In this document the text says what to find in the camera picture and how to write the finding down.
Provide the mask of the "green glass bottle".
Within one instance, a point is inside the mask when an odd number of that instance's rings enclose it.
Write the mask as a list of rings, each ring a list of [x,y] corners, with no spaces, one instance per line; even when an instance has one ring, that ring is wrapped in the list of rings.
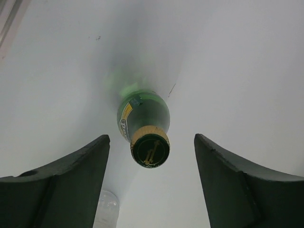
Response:
[[[125,96],[117,109],[117,125],[140,166],[151,169],[165,163],[170,153],[170,111],[157,93],[142,89]]]

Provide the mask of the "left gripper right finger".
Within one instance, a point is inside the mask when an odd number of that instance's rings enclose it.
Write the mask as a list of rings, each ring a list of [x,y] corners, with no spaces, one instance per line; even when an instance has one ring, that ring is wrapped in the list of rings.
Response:
[[[303,227],[303,177],[256,164],[202,134],[194,146],[211,227]]]

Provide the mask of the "blue label bottle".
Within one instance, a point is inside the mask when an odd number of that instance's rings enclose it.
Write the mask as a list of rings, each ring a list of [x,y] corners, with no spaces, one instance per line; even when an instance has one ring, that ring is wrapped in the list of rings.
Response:
[[[101,190],[93,227],[116,228],[119,210],[118,198],[109,191]]]

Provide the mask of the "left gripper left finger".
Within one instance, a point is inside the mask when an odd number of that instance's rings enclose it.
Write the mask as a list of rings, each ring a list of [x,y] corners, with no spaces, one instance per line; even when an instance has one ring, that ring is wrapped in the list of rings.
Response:
[[[110,138],[17,177],[0,179],[2,228],[91,228],[102,188]]]

